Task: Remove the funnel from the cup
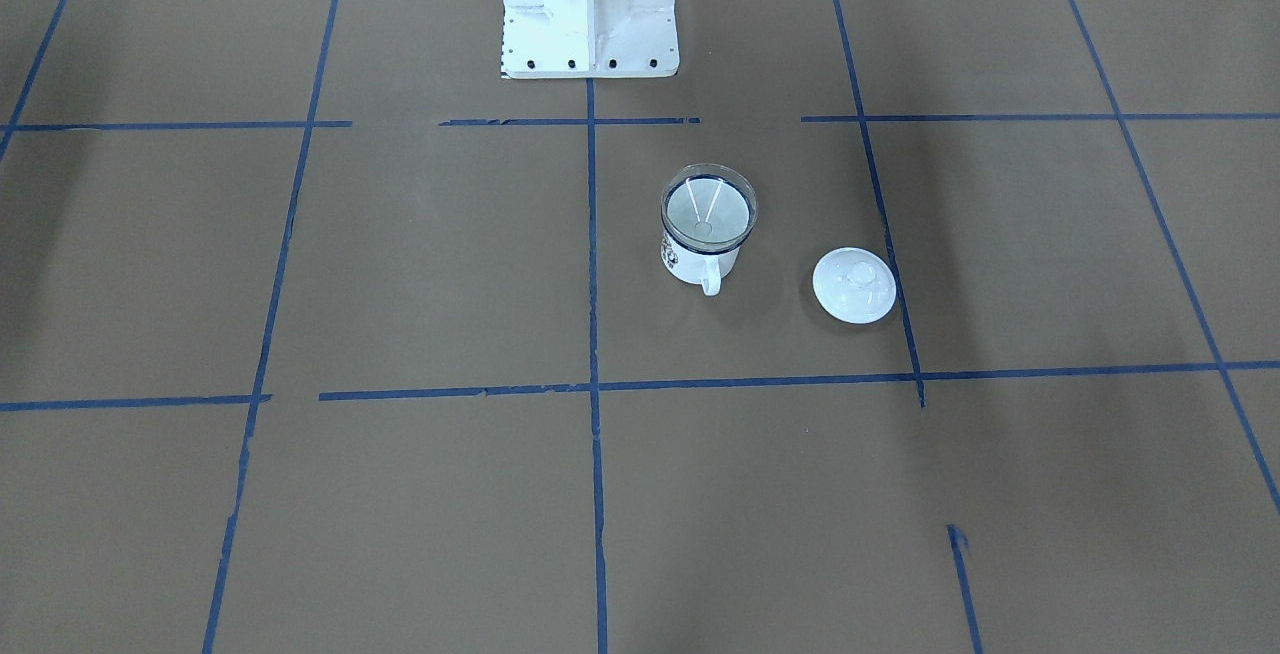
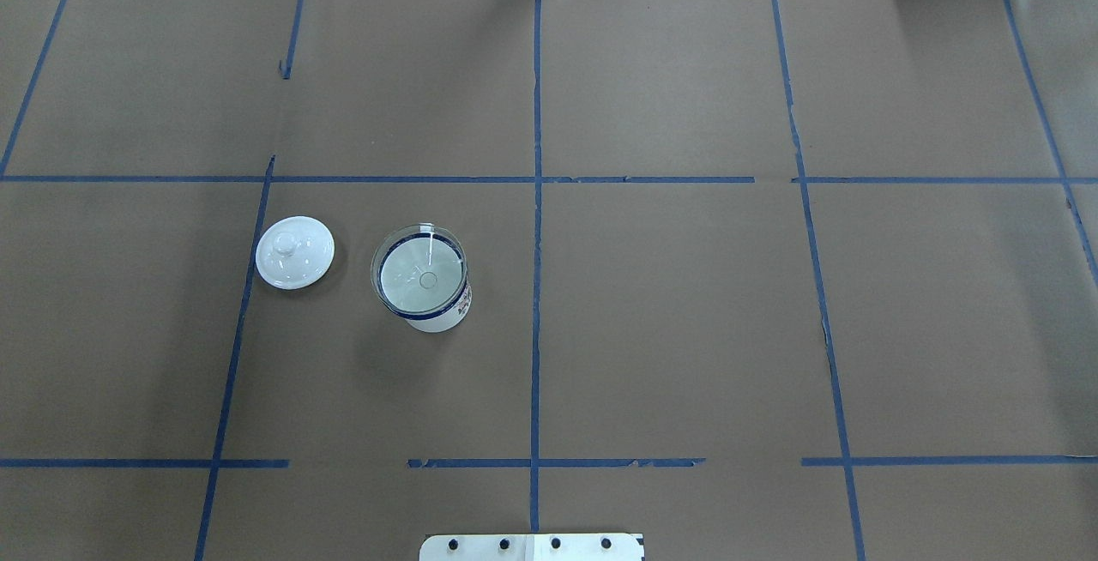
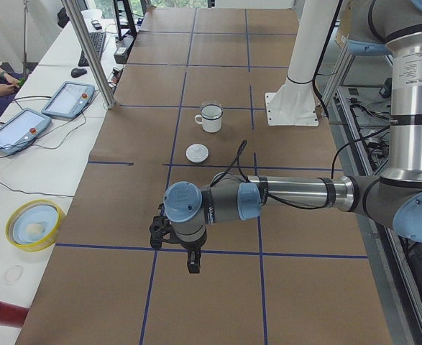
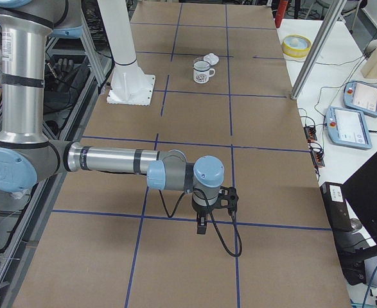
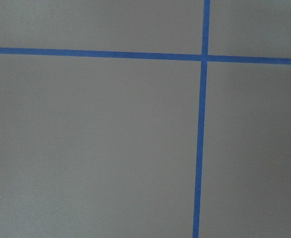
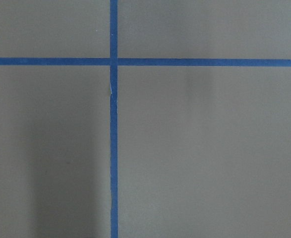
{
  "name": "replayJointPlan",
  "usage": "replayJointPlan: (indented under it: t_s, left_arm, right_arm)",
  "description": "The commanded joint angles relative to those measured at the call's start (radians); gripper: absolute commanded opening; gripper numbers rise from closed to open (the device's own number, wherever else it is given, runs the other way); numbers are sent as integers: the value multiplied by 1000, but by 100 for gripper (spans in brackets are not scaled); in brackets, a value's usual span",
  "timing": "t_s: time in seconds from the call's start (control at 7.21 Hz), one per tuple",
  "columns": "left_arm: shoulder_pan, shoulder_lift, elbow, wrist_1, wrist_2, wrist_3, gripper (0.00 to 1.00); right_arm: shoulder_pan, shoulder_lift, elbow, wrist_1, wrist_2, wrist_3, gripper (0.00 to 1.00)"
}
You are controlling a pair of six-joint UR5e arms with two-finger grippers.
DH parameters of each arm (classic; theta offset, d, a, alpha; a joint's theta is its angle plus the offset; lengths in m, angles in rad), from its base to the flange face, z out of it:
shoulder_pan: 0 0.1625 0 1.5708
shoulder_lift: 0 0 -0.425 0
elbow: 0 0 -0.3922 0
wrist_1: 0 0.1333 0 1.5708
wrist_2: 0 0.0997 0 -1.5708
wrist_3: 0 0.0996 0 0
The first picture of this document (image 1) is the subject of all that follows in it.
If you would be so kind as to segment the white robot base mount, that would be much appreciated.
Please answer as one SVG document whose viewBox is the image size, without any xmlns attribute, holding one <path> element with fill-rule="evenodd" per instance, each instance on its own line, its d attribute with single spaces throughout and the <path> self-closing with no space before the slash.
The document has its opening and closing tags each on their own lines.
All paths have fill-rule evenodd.
<svg viewBox="0 0 1280 654">
<path fill-rule="evenodd" d="M 680 65 L 676 0 L 503 0 L 507 79 L 672 77 Z"/>
</svg>

